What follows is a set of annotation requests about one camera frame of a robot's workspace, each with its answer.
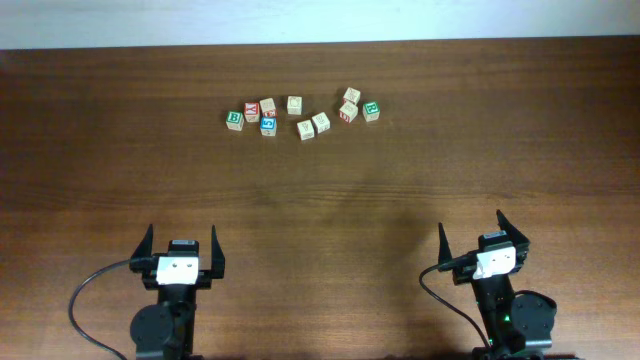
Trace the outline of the plain wooden engraved block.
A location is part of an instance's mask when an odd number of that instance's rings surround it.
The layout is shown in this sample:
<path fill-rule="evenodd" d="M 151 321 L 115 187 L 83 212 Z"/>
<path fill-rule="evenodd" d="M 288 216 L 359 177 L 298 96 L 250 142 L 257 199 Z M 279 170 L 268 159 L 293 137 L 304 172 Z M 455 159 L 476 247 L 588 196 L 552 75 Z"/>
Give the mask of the plain wooden engraved block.
<path fill-rule="evenodd" d="M 318 134 L 330 129 L 331 123 L 325 112 L 313 115 L 311 120 Z"/>

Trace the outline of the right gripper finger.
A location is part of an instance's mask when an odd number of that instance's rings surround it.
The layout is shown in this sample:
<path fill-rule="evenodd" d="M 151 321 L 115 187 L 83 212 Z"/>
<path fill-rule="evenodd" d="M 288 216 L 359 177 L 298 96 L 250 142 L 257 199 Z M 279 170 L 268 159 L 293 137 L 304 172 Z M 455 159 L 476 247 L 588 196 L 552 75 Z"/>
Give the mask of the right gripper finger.
<path fill-rule="evenodd" d="M 501 230 L 505 231 L 508 235 L 511 242 L 514 244 L 516 248 L 528 248 L 530 245 L 530 240 L 520 232 L 500 211 L 496 211 L 496 216 L 498 220 L 498 226 Z"/>
<path fill-rule="evenodd" d="M 449 271 L 451 269 L 451 261 L 453 260 L 449 241 L 446 236 L 444 226 L 441 222 L 438 223 L 438 235 L 439 235 L 439 252 L 438 252 L 438 270 L 440 272 Z"/>

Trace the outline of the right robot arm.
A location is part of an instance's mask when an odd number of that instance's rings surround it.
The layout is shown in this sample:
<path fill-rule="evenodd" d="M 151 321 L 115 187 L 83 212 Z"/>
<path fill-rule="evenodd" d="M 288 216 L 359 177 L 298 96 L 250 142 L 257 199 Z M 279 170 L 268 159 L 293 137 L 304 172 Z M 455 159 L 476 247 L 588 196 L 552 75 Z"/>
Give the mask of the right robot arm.
<path fill-rule="evenodd" d="M 437 270 L 473 288 L 486 330 L 486 344 L 471 352 L 474 359 L 542 359 L 552 346 L 557 304 L 538 292 L 513 289 L 510 277 L 523 267 L 530 240 L 501 211 L 496 216 L 499 230 L 479 236 L 478 248 L 459 257 L 439 225 Z"/>

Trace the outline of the wooden block engraved top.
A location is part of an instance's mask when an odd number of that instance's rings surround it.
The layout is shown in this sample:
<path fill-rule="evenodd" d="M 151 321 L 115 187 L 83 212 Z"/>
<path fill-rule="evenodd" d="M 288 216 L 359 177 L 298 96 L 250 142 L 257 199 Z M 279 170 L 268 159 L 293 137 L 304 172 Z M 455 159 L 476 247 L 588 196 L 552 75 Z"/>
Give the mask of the wooden block engraved top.
<path fill-rule="evenodd" d="M 361 91 L 352 87 L 348 87 L 342 97 L 343 103 L 351 103 L 353 105 L 358 105 L 361 98 Z"/>

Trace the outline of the green R letter block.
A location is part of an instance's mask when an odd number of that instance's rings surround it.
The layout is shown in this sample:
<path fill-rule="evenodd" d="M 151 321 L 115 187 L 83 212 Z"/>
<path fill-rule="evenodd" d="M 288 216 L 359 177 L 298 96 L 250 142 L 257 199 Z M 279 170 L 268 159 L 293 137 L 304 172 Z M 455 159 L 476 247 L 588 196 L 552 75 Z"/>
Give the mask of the green R letter block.
<path fill-rule="evenodd" d="M 366 122 L 376 121 L 380 117 L 380 106 L 376 101 L 364 103 L 362 113 Z"/>

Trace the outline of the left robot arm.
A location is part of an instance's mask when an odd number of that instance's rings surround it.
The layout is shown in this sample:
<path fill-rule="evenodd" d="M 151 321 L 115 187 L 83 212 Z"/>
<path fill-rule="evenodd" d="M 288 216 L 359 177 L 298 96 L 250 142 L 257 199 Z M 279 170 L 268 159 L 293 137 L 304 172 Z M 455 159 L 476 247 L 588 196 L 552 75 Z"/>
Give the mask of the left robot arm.
<path fill-rule="evenodd" d="M 202 356 L 193 350 L 197 292 L 209 290 L 225 274 L 225 256 L 211 229 L 211 265 L 200 267 L 199 242 L 172 240 L 165 253 L 154 253 L 153 228 L 131 255 L 129 269 L 141 276 L 146 290 L 157 293 L 157 301 L 133 317 L 130 337 L 137 359 L 193 360 Z"/>

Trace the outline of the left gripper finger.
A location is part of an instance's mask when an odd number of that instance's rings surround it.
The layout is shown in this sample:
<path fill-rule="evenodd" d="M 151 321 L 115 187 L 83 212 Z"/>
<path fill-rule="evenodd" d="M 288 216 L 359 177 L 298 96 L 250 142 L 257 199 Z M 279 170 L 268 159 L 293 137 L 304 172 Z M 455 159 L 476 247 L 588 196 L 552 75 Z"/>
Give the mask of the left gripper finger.
<path fill-rule="evenodd" d="M 129 269 L 133 273 L 148 271 L 153 263 L 153 225 L 147 227 L 145 235 L 130 257 Z"/>
<path fill-rule="evenodd" d="M 223 278 L 225 274 L 226 258 L 218 240 L 216 226 L 211 230 L 211 277 Z"/>

